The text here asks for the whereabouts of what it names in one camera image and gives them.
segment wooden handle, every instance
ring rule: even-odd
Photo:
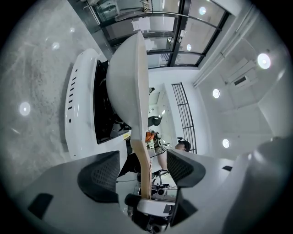
[[[152,170],[146,143],[143,140],[130,140],[130,144],[141,164],[141,197],[151,199]]]

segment yellow label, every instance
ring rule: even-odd
[[[123,135],[123,140],[125,140],[125,139],[128,138],[128,137],[130,137],[130,133],[125,133],[125,134]]]

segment person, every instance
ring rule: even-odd
[[[130,141],[126,141],[127,152],[132,152]],[[186,152],[190,151],[190,143],[188,141],[179,141],[175,146],[175,149],[183,150]],[[148,149],[150,156],[150,161],[152,163],[152,173],[155,173],[159,170],[167,170],[167,152],[160,152],[160,148]],[[127,160],[124,163],[124,166],[118,175],[118,177],[125,175],[127,172],[141,172],[141,164],[135,153],[128,154]]]

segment black hair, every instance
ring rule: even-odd
[[[179,144],[183,144],[184,145],[186,152],[189,152],[190,151],[191,145],[190,145],[190,143],[188,141],[180,141]]]

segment marble countertop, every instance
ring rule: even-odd
[[[0,175],[10,195],[48,168],[76,160],[65,140],[65,95],[73,63],[87,48],[94,48],[106,61],[66,0],[40,0],[18,22],[2,49]],[[126,160],[122,136],[97,149],[97,154],[120,150]]]

